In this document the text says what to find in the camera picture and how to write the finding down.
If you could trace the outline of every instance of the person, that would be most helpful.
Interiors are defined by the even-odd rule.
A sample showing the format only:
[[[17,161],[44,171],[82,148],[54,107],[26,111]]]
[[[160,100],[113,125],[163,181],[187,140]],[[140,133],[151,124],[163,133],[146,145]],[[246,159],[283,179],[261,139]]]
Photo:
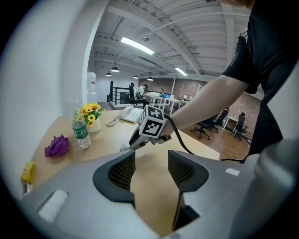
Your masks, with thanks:
[[[248,155],[258,154],[282,139],[268,102],[278,92],[299,57],[296,41],[298,1],[218,0],[251,11],[249,22],[238,38],[236,54],[224,73],[210,81],[187,105],[171,115],[178,129],[206,120],[231,106],[242,94],[254,94],[261,84],[261,101]],[[173,132],[168,120],[160,134]]]
[[[144,84],[137,89],[137,98],[139,98],[138,103],[143,103],[143,109],[149,104],[149,102],[144,98],[144,90],[147,91],[148,87],[149,86],[147,84]]]

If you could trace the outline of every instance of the person's arm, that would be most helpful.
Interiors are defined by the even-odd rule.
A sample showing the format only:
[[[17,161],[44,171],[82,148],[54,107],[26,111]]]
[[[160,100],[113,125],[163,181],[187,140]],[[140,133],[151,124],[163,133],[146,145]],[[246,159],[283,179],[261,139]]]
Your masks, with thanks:
[[[231,106],[248,86],[248,83],[221,75],[206,84],[188,104],[172,114],[171,119],[178,129],[206,120]],[[171,123],[166,120],[160,135],[172,132]]]

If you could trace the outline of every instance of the purple cloth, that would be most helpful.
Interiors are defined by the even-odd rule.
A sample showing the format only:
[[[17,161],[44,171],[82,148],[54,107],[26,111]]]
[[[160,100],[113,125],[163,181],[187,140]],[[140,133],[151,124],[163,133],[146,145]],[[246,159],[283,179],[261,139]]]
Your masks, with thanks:
[[[54,136],[52,143],[45,148],[45,156],[64,155],[67,151],[69,151],[69,138],[65,138],[62,134],[59,137]]]

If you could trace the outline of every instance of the hand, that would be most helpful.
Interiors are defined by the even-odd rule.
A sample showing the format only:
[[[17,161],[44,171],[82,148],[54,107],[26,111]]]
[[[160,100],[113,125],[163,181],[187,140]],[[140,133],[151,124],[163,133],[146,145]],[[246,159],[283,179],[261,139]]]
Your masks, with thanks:
[[[168,119],[166,119],[164,128],[162,129],[159,137],[162,137],[164,135],[167,135],[167,136],[171,135],[173,132],[174,132],[174,130],[173,130],[173,127],[172,127],[170,121]]]

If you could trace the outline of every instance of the seated person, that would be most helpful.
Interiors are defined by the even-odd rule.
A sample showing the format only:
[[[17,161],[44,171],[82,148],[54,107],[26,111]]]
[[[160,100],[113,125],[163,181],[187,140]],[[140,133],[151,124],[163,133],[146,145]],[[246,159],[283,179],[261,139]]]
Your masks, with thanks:
[[[148,101],[144,99],[144,90],[146,91],[148,90],[147,84],[144,84],[137,89],[137,98],[139,99],[138,103],[143,103],[143,109],[145,108],[146,105],[150,104]]]

